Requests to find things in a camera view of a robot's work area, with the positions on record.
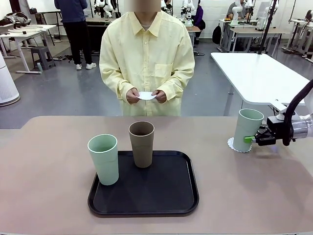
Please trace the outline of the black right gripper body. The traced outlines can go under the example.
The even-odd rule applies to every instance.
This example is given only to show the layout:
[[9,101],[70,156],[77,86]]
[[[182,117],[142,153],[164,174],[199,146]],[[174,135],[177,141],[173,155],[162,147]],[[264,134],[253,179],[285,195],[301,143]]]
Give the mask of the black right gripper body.
[[276,116],[267,118],[267,126],[269,130],[269,139],[271,141],[282,140],[284,137],[284,121],[279,120]]

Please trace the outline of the person's left hand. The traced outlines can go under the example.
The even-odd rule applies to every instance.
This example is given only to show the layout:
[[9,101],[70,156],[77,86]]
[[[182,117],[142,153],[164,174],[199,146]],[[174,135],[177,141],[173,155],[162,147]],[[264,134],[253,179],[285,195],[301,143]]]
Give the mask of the person's left hand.
[[162,90],[155,90],[152,92],[152,96],[158,101],[158,103],[165,103],[167,101],[167,96]]

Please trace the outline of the person's right hand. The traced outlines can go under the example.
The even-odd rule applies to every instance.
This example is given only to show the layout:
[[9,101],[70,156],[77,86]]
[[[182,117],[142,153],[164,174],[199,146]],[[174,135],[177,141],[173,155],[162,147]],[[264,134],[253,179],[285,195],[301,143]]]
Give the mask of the person's right hand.
[[139,93],[136,88],[131,88],[126,93],[126,100],[129,104],[136,104],[139,102]]

